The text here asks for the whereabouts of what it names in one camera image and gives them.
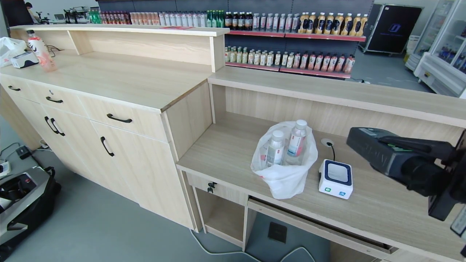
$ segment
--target wall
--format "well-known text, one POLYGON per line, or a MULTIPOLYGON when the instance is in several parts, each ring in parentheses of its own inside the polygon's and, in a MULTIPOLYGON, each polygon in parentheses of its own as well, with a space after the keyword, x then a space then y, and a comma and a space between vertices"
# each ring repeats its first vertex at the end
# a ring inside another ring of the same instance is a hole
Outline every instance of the wall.
POLYGON ((32 11, 42 12, 42 18, 48 17, 54 19, 54 14, 65 14, 63 9, 70 9, 72 7, 97 7, 99 4, 96 0, 24 0, 32 4, 32 11))
POLYGON ((411 34, 421 35, 422 30, 429 21, 431 14, 434 12, 439 0, 375 0, 375 4, 395 4, 403 6, 423 7, 418 22, 414 26, 411 34))

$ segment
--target white plastic bag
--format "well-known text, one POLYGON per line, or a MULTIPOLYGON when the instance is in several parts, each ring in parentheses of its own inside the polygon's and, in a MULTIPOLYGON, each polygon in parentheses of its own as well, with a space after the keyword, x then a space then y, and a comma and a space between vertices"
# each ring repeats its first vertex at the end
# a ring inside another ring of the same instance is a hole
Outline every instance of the white plastic bag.
POLYGON ((317 160, 317 147, 315 145, 312 129, 306 128, 307 136, 304 146, 304 155, 301 165, 273 165, 266 168, 265 158, 267 155, 267 143, 272 137, 272 132, 281 130, 286 137, 286 145, 290 137, 291 130, 295 126, 294 121, 281 122, 269 128, 267 133, 262 136, 257 144, 256 151, 253 155, 251 170, 262 177, 268 184, 270 192, 275 199, 292 198, 296 194, 302 193, 308 171, 317 160))
POLYGON ((26 42, 9 37, 0 38, 0 67, 11 65, 10 59, 21 55, 26 49, 26 42))

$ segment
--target refrigerator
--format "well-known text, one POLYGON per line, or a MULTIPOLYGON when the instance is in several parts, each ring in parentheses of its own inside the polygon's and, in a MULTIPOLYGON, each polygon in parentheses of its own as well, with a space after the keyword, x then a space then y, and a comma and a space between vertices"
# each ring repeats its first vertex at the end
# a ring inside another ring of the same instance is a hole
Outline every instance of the refrigerator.
POLYGON ((422 54, 424 52, 429 52, 454 4, 455 0, 440 0, 438 2, 437 7, 424 27, 414 52, 410 55, 405 64, 411 71, 414 71, 418 66, 422 54))
POLYGON ((429 51, 418 52, 421 58, 414 75, 437 94, 466 98, 466 0, 447 1, 444 6, 450 10, 431 46, 418 44, 419 51, 429 51))

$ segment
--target cabinet door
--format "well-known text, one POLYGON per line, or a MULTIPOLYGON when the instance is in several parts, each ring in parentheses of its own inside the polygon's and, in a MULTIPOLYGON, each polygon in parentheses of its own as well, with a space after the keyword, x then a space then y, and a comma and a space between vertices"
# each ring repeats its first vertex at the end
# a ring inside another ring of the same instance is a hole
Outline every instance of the cabinet door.
POLYGON ((55 119, 55 126, 65 134, 65 140, 74 148, 76 154, 89 169, 89 180, 135 201, 133 193, 127 186, 113 159, 108 157, 100 137, 90 120, 62 110, 43 106, 55 119))
POLYGON ((56 134, 52 129, 51 118, 42 106, 38 103, 26 100, 24 98, 13 97, 14 103, 23 112, 26 119, 31 123, 39 135, 54 151, 60 161, 71 171, 79 172, 84 166, 77 157, 73 148, 64 140, 64 138, 56 134))
POLYGON ((193 228, 169 145, 91 121, 107 150, 114 154, 137 202, 173 222, 193 228))

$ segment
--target black drawer handle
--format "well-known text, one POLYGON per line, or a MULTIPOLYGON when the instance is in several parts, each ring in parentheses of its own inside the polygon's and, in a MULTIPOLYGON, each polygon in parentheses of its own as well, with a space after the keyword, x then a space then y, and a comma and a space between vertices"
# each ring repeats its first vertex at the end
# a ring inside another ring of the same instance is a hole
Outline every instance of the black drawer handle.
POLYGON ((105 151, 107 151, 108 155, 110 155, 111 157, 113 157, 115 154, 114 153, 110 153, 110 151, 107 149, 107 147, 105 146, 105 144, 103 143, 105 141, 105 137, 101 137, 100 138, 100 142, 102 142, 102 145, 103 147, 105 148, 105 151))
POLYGON ((14 88, 14 87, 12 87, 11 85, 9 85, 8 88, 11 89, 11 90, 14 90, 14 91, 19 91, 19 90, 21 90, 21 88, 14 88))
POLYGON ((55 125, 55 119, 51 118, 51 119, 50 119, 50 122, 51 122, 52 125, 57 129, 57 132, 58 132, 57 134, 60 134, 62 137, 64 137, 64 136, 65 136, 65 133, 60 132, 60 131, 58 130, 58 127, 55 125))
POLYGON ((110 119, 116 120, 116 121, 123 122, 123 123, 131 123, 131 122, 133 122, 133 119, 131 119, 131 118, 128 118, 128 119, 126 119, 126 120, 122 120, 122 119, 114 118, 112 114, 107 114, 107 117, 110 118, 110 119))
POLYGON ((59 134, 59 133, 60 133, 58 130, 54 130, 54 129, 52 128, 52 126, 48 123, 48 119, 49 119, 48 117, 44 117, 44 119, 45 119, 45 122, 47 123, 48 127, 50 127, 50 129, 51 129, 55 134, 59 134))
POLYGON ((49 101, 52 101, 52 102, 55 102, 55 103, 63 103, 63 100, 53 100, 51 97, 46 97, 45 99, 49 100, 49 101))

